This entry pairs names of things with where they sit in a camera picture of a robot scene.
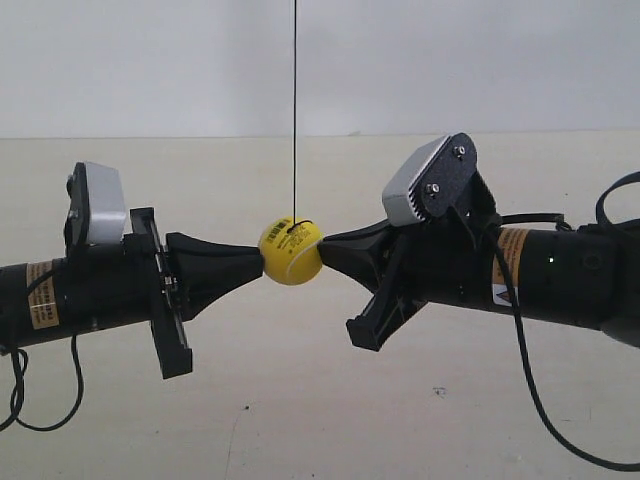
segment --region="yellow label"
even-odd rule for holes
[[[53,262],[51,261],[28,264],[27,287],[52,268]],[[29,295],[29,311],[34,330],[60,325],[53,278],[46,279]]]
[[[505,228],[500,233],[498,239],[498,245],[504,254],[504,259],[509,267],[511,278],[513,279],[513,286],[518,296],[518,286],[520,283],[520,258],[522,256],[522,249],[524,248],[524,242],[527,238],[529,230],[522,228]],[[493,257],[493,273],[492,273],[492,289],[493,289],[493,301],[498,305],[510,306],[509,294],[507,292],[506,284],[502,274],[502,269],[498,263],[498,259]]]

